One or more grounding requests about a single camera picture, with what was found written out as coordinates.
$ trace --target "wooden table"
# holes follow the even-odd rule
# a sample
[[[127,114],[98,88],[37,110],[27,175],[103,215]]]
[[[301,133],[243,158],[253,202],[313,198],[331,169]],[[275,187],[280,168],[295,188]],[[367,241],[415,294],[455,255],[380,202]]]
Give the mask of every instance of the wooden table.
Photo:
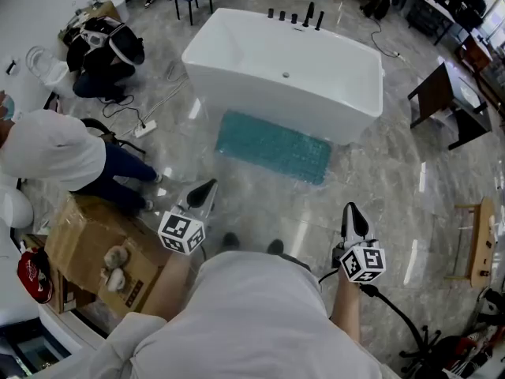
[[[487,103],[457,71],[445,62],[422,81],[409,95],[419,99],[420,116],[410,124],[413,129],[437,111],[451,109],[458,123],[458,140],[449,144],[457,148],[491,130]]]
[[[469,212],[473,213],[472,244],[466,274],[464,276],[446,276],[446,279],[469,280],[472,287],[486,287],[491,279],[492,254],[496,244],[494,234],[489,232],[489,218],[495,215],[495,205],[491,198],[484,197],[480,204],[455,205],[455,208],[469,209]]]
[[[472,34],[466,37],[455,53],[462,62],[467,62],[475,72],[482,71],[492,62],[488,48]]]

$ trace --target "black cable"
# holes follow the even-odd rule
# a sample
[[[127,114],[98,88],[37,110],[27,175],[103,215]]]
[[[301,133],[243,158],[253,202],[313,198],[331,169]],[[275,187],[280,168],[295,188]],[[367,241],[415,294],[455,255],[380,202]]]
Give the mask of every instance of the black cable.
[[[140,117],[140,112],[137,108],[133,108],[133,107],[127,107],[127,105],[130,105],[134,100],[135,100],[135,96],[133,96],[132,94],[128,94],[126,96],[126,98],[130,97],[131,100],[128,102],[128,103],[116,103],[115,101],[111,101],[109,103],[104,103],[100,98],[98,98],[98,101],[102,104],[105,104],[104,107],[102,108],[102,115],[105,117],[105,118],[112,118],[114,115],[116,114],[119,114],[121,111],[123,110],[132,110],[132,111],[135,111],[137,113],[137,118],[140,122],[140,124],[142,125],[143,128],[145,128],[145,124],[144,124],[144,121],[142,121],[142,118]],[[109,107],[110,105],[118,105],[119,107],[122,107],[122,108],[119,108],[118,110],[114,111],[112,114],[105,114],[105,110],[107,109],[107,107]]]
[[[320,279],[319,281],[317,281],[317,282],[318,282],[319,284],[321,284],[321,282],[323,282],[326,278],[328,278],[329,276],[332,276],[332,275],[336,274],[338,271],[339,271],[339,269],[337,268],[336,270],[329,272],[328,274],[326,274],[325,276],[323,276],[323,278],[321,278],[321,279]]]
[[[379,31],[374,31],[370,34],[370,38],[372,38],[373,44],[376,46],[377,50],[380,51],[384,56],[387,56],[389,58],[397,58],[400,54],[391,54],[391,51],[389,54],[384,52],[382,49],[379,48],[379,45],[377,45],[377,42],[373,39],[374,34],[380,34],[382,32],[382,27],[380,26],[380,22],[376,20],[375,18],[370,18],[373,22],[375,22],[377,25],[379,25]]]
[[[205,248],[200,244],[200,248],[202,249],[202,254],[204,255],[204,261],[207,260],[207,251],[205,251]]]
[[[405,321],[407,326],[409,327],[410,332],[412,332],[413,338],[416,341],[417,347],[419,348],[419,351],[422,352],[425,349],[425,347],[426,347],[425,342],[421,338],[421,335],[419,334],[419,332],[418,332],[416,326],[413,324],[413,322],[398,307],[393,305],[393,303],[391,303],[391,301],[388,298],[386,298],[384,295],[382,295],[376,286],[362,283],[362,284],[360,284],[360,289],[362,292],[366,293],[370,298],[373,298],[376,296],[377,298],[382,300],[384,303],[386,303],[386,305],[391,307],[393,309],[393,311],[396,314],[398,314],[402,318],[402,320]]]

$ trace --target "marker cube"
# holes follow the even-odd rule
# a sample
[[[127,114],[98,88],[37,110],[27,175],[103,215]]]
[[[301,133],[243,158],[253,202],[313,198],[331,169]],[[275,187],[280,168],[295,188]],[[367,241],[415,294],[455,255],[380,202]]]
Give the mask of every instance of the marker cube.
[[[158,236],[167,249],[190,255],[205,240],[204,224],[199,220],[165,212]]]
[[[341,258],[347,279],[356,283],[370,283],[386,271],[383,249],[353,246]]]

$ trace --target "teal bath mat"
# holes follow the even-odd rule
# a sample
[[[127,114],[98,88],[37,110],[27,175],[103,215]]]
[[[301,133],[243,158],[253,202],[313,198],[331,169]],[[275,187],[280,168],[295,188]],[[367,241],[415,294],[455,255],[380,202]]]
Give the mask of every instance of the teal bath mat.
[[[315,185],[331,154],[325,141],[235,111],[224,114],[215,149]]]

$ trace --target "blue jeans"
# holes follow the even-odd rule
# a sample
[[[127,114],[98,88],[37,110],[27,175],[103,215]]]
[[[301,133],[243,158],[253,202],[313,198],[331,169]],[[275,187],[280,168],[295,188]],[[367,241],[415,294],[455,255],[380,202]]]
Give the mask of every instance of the blue jeans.
[[[118,175],[150,182],[156,179],[155,170],[116,144],[106,143],[105,153],[105,167],[102,174],[75,193],[94,195],[113,202],[125,213],[145,208],[145,199],[138,192],[121,185],[113,180],[113,177]]]

